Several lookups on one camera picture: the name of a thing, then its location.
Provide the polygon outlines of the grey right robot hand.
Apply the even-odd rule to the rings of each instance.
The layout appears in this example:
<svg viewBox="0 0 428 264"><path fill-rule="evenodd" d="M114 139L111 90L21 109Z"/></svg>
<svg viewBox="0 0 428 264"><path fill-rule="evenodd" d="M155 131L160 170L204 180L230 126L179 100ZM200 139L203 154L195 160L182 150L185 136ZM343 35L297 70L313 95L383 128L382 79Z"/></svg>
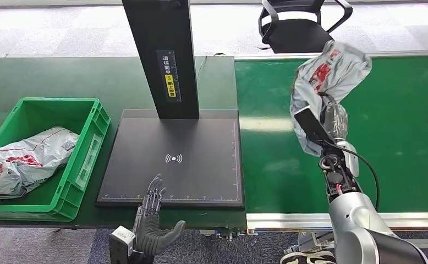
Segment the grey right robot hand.
<svg viewBox="0 0 428 264"><path fill-rule="evenodd" d="M348 134L348 114L345 108L331 95L319 92L322 99L322 111L318 118L311 111L310 106L299 110L294 118L304 130L311 142L325 146L326 143L335 144L344 141Z"/></svg>

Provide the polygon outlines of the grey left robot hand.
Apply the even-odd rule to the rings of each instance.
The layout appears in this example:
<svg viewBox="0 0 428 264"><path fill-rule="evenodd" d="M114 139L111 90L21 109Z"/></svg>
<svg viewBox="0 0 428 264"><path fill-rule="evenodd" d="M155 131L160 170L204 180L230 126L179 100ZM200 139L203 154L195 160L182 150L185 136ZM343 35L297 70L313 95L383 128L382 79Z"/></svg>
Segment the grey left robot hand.
<svg viewBox="0 0 428 264"><path fill-rule="evenodd" d="M168 233L160 233L160 209L166 187L162 175L157 174L150 182L142 204L138 207L133 226L135 234L133 251L154 257L179 239L185 230L186 221L179 220Z"/></svg>

